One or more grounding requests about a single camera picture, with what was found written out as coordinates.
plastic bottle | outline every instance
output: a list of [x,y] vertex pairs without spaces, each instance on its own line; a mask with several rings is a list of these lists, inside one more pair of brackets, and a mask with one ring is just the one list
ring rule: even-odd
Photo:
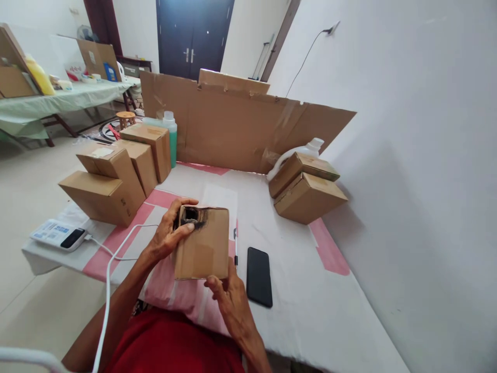
[[276,176],[278,171],[280,170],[281,164],[286,159],[290,158],[293,153],[299,152],[307,155],[314,156],[319,158],[319,150],[321,149],[321,145],[323,145],[324,141],[314,137],[310,142],[307,143],[306,146],[296,147],[285,152],[276,162],[273,169],[268,172],[267,178],[268,181],[271,181],[273,177]]
[[164,127],[169,130],[169,147],[171,149],[171,168],[176,167],[176,141],[178,139],[178,125],[174,120],[174,113],[172,111],[164,111],[164,118],[162,119]]
[[25,61],[28,69],[33,75],[33,78],[40,86],[42,93],[46,96],[53,96],[55,94],[55,89],[53,88],[52,83],[50,83],[50,79],[48,75],[45,74],[43,68],[36,63],[30,54],[25,56]]

cardboard box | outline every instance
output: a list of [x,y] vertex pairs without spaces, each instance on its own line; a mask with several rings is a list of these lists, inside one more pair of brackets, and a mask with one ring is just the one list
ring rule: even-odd
[[[6,65],[3,60],[0,60],[0,95],[5,98],[34,96],[41,92],[23,56],[24,52],[10,27],[6,23],[0,23],[0,57],[8,61]],[[23,73],[31,78],[34,89]]]
[[100,74],[102,79],[107,79],[104,63],[108,63],[114,69],[118,81],[122,81],[113,46],[81,39],[78,39],[78,45],[89,75]]
[[113,145],[127,150],[145,197],[148,197],[157,185],[151,146],[126,140],[118,140]]
[[195,230],[181,240],[173,255],[177,280],[228,277],[229,210],[184,205],[175,227],[194,223]]
[[181,162],[267,174],[289,149],[314,137],[324,150],[356,114],[287,98],[197,84],[170,75],[140,74],[145,115],[174,112]]
[[309,224],[347,201],[333,181],[301,173],[276,199],[274,208],[284,218]]
[[124,188],[129,190],[131,212],[138,211],[145,193],[126,149],[94,143],[76,156],[90,174],[122,180]]
[[59,185],[91,219],[128,227],[136,215],[130,192],[119,179],[76,171]]
[[141,142],[152,147],[157,181],[162,183],[171,172],[171,151],[169,131],[166,128],[147,126],[141,123],[120,132],[123,140]]
[[258,80],[239,78],[233,75],[218,73],[217,71],[200,69],[199,84],[221,85],[226,90],[246,91],[252,93],[268,93],[269,83]]
[[302,172],[330,181],[336,181],[340,177],[338,172],[325,160],[307,154],[294,153],[269,182],[271,197],[278,197]]
[[35,95],[18,68],[4,66],[0,66],[0,93],[5,98]]

yellow bottle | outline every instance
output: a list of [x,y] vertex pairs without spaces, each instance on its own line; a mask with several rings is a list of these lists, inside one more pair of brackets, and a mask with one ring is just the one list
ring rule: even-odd
[[50,79],[48,75],[45,74],[43,68],[36,63],[36,61],[30,54],[27,54],[25,56],[25,61],[28,69],[33,75],[33,78],[35,78],[36,82],[40,86],[43,94],[46,96],[53,96],[55,94],[55,89],[53,88],[52,83],[50,83]]

green liquid bottle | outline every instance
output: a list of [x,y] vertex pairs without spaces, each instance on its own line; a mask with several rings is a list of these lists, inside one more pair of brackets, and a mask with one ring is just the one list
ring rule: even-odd
[[178,125],[172,111],[164,111],[162,120],[164,127],[169,130],[169,148],[171,149],[171,168],[176,167],[176,143],[178,140]]

door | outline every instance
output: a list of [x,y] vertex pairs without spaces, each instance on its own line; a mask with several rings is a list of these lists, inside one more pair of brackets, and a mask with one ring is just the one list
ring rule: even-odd
[[189,78],[194,0],[157,0],[159,71]]
[[198,80],[220,71],[234,0],[157,0],[159,69]]
[[271,75],[271,71],[273,71],[274,64],[276,63],[276,59],[280,54],[281,47],[283,46],[283,42],[286,39],[286,35],[288,34],[288,30],[290,30],[290,26],[292,21],[294,20],[295,14],[297,13],[297,9],[299,8],[300,0],[291,0],[290,5],[286,11],[285,19],[280,27],[280,32],[278,32],[278,36],[276,37],[276,41],[274,42],[273,49],[271,49],[271,54],[269,54],[269,59],[266,64],[266,68],[262,73],[260,78],[261,81],[267,82],[269,76]]

